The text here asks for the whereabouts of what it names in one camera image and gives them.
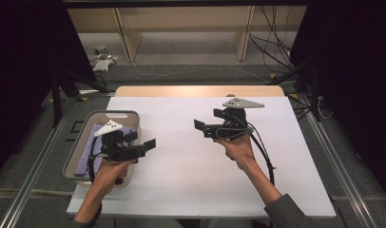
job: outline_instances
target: gray sleeve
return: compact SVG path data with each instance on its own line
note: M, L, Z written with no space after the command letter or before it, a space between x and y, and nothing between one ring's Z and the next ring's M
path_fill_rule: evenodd
M290 196L284 195L264 208L273 223L279 228L312 228L316 222L305 216Z
M84 228L84 227L87 227L87 224L84 224L84 223L81 223L78 221L74 221L72 219L66 219L63 221L63 224L61 227L63 227L63 228Z

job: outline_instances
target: table surface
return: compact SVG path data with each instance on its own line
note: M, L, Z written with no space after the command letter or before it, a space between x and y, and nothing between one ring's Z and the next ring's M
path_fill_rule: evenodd
M263 202L256 189L237 167L225 157L223 148L203 137L193 120L221 124L213 108L223 109L225 94L239 94L245 86L209 86L210 97L152 97L162 86L134 86L140 97L113 97L107 109L135 110L141 118L141 142L155 138L157 147L134 166L130 184L116 187L103 201L103 215L149 218L264 218ZM259 94L272 87L255 86ZM176 96L179 86L168 86ZM203 92L202 86L191 92ZM131 91L131 87L122 87ZM318 171L286 97L241 97L264 103L264 108L247 108L247 120L260 132L275 170L276 186L288 193L308 216L333 217ZM266 171L264 158L256 158ZM68 213L77 213L87 185L77 185Z

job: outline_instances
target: black cable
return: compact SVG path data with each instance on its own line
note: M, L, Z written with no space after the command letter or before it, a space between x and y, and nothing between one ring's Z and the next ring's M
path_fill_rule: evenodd
M93 141L91 144L91 149L89 151L89 156L88 156L88 160L87 160L88 174L89 174L89 179L90 179L91 183L93 183L93 181L95 181L95 170L93 167L93 163L95 162L96 156L93 155L93 151L95 149L95 143L96 143L97 139L98 139L98 137L93 138Z
M94 171L93 163L94 163L96 157L99 155L99 154L97 154L97 155L93 154L93 151L95 148L95 143L96 143L97 139L98 139L98 137L93 138L93 141L91 144L91 149L89 151L89 156L88 156L88 160L87 160L88 174L89 174L89 179L90 179L91 183L93 183L95 181L95 171ZM88 224L86 224L84 227L89 228L89 227L95 226L96 221L99 219L99 216L101 216L101 213L102 213L102 203L99 205L98 211L95 213L92 220Z
M344 216L343 216L343 214L341 213L340 208L339 208L338 205L336 204L336 201L335 201L329 194L327 194L327 196L329 197L329 199L330 199L330 201L332 202L333 206L335 207L336 211L337 211L338 214L340 215L344 227L345 227L345 228L348 228L347 222L345 221Z
M279 36L276 33L276 12L277 12L277 8L275 6L273 6L273 22L272 23L270 23L270 20L267 17L263 7L261 7L261 11L263 12L263 15L264 15L264 17L265 17L265 19L267 21L267 24L268 24L268 26L270 28L270 32L269 32L269 35L268 35L268 38L267 38L267 43L270 42L269 39L270 39L271 34L274 34L274 36L276 37L277 43L279 44L278 48L280 50L280 54L281 54L282 58L284 59L284 62L286 63L285 66L288 67L289 69L291 69L292 67L290 66L290 63L286 60L286 57L288 58L288 60L290 60L290 58L289 58L287 52L285 52L284 49L281 49L281 47L288 48L288 46L285 45L284 42L282 42L282 40L279 38Z
M252 124L250 124L254 129L255 129L255 132L256 134L258 135L258 138L259 138L259 141L255 138L255 136L253 134L250 134L250 138L253 140L253 142L255 142L256 146L259 148L259 150L261 151L265 161L266 161L266 164L267 164L267 168L268 168L268 172L269 172L269 179L270 179L270 182L275 185L275 179L274 179L274 169L275 167L273 166L273 164L270 162L270 158L267 154L267 150L266 148L264 147L264 144L263 144L263 141L261 140L261 136L258 132L258 130L256 129L256 127Z
M270 71L274 71L274 72L277 72L277 73L286 73L284 71L278 71L278 70L274 70L272 68L270 68L266 62L265 62L265 59L264 59L264 54L266 54L267 56L269 56L270 58L272 58L273 60L275 60L276 62L278 62L279 64L281 64L282 66L286 67L287 69L289 69L290 67L287 66L285 63L281 62L280 60L278 60L276 57L274 57L273 55L271 55L270 53L268 53L263 47L261 47L260 45L258 45L258 43L256 43L256 41L253 39L252 35L249 34L249 38L252 40L253 44L256 46L257 49L259 49L262 53L263 53L263 63L264 65L267 67L267 69L269 69Z
M306 112L305 113L303 113L298 119L297 119L297 121L300 121L300 119L302 119L308 112L310 112L311 111L311 109L308 109L308 110L306 110Z
M297 102L297 103L300 104L300 105L304 105L304 106L307 106L307 107L311 107L310 105L305 104L305 103L303 103L302 101L300 101L299 99L297 99L297 98L291 96L289 93L285 94L285 96L288 97L288 99L291 99L292 101Z
M107 83L106 83L104 77L102 77L101 75L95 75L95 77L98 77L98 78L102 79L102 83L104 84L104 87L107 86Z
M255 38L255 39L257 39L257 40L261 40L261 41L264 41L264 42L268 42L268 43L270 43L270 44L272 44L272 45L275 45L275 46L279 46L279 45L280 45L280 44L275 43L275 42L273 42L273 41L267 41L266 39L257 37L256 35L254 35L254 34L252 34L252 33L249 33L249 35L251 35L253 38ZM291 50L290 47L282 47L282 48L287 49L287 50Z

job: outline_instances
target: wire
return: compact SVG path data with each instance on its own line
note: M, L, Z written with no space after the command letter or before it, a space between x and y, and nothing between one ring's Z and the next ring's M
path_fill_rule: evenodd
M94 167L93 167L93 164L95 162L95 158L96 156L98 155L93 155L93 151L95 149L95 143L96 143L96 140L98 139L98 137L94 137L93 138L93 141L92 141L92 144L91 144L91 149L89 151L89 156L88 156L88 160L87 160L87 168L88 168L88 174L89 174L89 180L91 182L95 181L95 171L94 171Z
M299 118L297 118L297 121L300 121L300 119L302 119L310 111L311 111L311 109L306 110L305 113L303 113Z
M345 221L344 216L343 216L343 214L341 213L340 208L339 208L338 205L336 204L335 200L330 196L330 194L327 194L327 196L329 197L329 199L330 199L330 201L332 202L333 206L335 207L336 211L337 211L338 214L340 215L344 227L347 228L347 227L348 227L347 222Z
M269 18L268 18L268 16L266 15L266 13L265 13L265 11L264 11L264 8L263 7L261 7L261 11L263 12L263 15L264 15L264 17L265 17L265 19L266 19L266 21L267 21L267 24L268 24L268 26L269 26L269 28L270 28L270 32L269 32L269 35L268 35L268 37L267 37L267 40L266 40L266 44L265 44L265 46L264 46L264 48L263 48L263 50L265 51L266 50L266 47L267 47L267 44L268 43L271 43L271 41L270 41L270 37L271 37L271 35L272 34L274 34L274 36L276 37L276 40L277 40L277 48L278 48L278 50L280 51L280 54L281 54L281 56L282 56L282 58L283 58L283 60L284 60L284 62L285 62L285 64L283 64L285 67L287 67L288 69L292 69L292 65L291 65L291 61L290 61L290 57L289 57L289 55L288 55L288 53L285 51L287 48L289 48L287 45L285 45L284 44L284 42L282 42L282 40L279 38L279 36L277 35L277 33L276 33L276 13L277 13L277 7L275 7L275 6L273 6L273 8L272 8L272 10L273 10L273 14L272 14L272 19L273 19L273 21L272 21L272 23L270 23L270 20L269 20ZM286 32L287 32L287 29L288 29L288 17L289 17L289 15L291 14L291 11L292 11L292 8L290 9L290 11L288 12L288 14L287 14L287 20L286 20L286 31L285 31L285 39L286 39Z
M277 63L281 64L283 67L286 67L287 69L290 68L290 66L288 66L288 65L286 65L285 63L283 63L282 61L278 60L276 57L274 57L273 55L271 55L270 53L268 53L268 52L265 50L268 41L266 42L266 46L265 46L265 47L261 47L260 45L258 45L258 43L256 43L256 41L253 39L252 36L253 36L253 35L250 33L250 34L249 34L249 38L252 40L252 42L253 42L253 44L256 46L256 48L258 48L258 49L263 53L263 64L264 64L270 71L276 71L276 72L278 72L278 73L286 73L286 72L284 72L284 71L278 71L278 70L271 69L271 68L266 64L266 61L265 61L265 58L264 58L264 54L266 54L267 56L269 56L270 58L272 58L273 60L275 60Z
M261 76L258 76L256 74L252 74L252 73L249 73L249 72L246 72L242 69L239 69L239 68L235 68L235 67L224 67L224 68L200 68L200 69L196 69L196 70L187 70L187 71L176 71L176 72L172 72L172 73L166 73L166 74L148 74L148 73L141 73L140 70L137 68L137 66L131 62L131 64L134 66L134 68L136 69L137 73L141 76L160 76L160 77L165 77L165 76L171 76L171 75L176 75L176 74L188 74L188 73L197 73L197 72L200 72L200 71L206 71L206 70L237 70L239 72L242 72L244 74L247 74L247 75L250 75L250 76L253 76L253 77L256 77L266 83L270 83L269 81L267 80L264 80L261 78Z
M253 127L253 129L255 130L259 140L257 140L255 138L255 136L252 134L250 134L250 138L253 140L253 142L256 144L256 146L258 147L258 149L261 151L265 161L266 161L266 164L267 164L267 168L268 168L268 172L269 172L269 179L270 179L270 182L275 185L275 179L274 179L274 169L275 167L273 166L273 164L270 162L270 158L267 154L267 150L263 144L263 141L261 140L261 135L259 134L259 131L258 129L256 129L256 127L250 123L248 123L248 125L250 125L251 127Z
M320 116L321 116L323 119L329 120L330 118L332 118L333 112L330 112L330 115L329 115L329 116L325 116L325 115L323 115L323 113L321 113L321 111L320 111L320 103L321 103L322 100L323 100L323 99L320 99L320 100L318 101L318 112L319 112Z

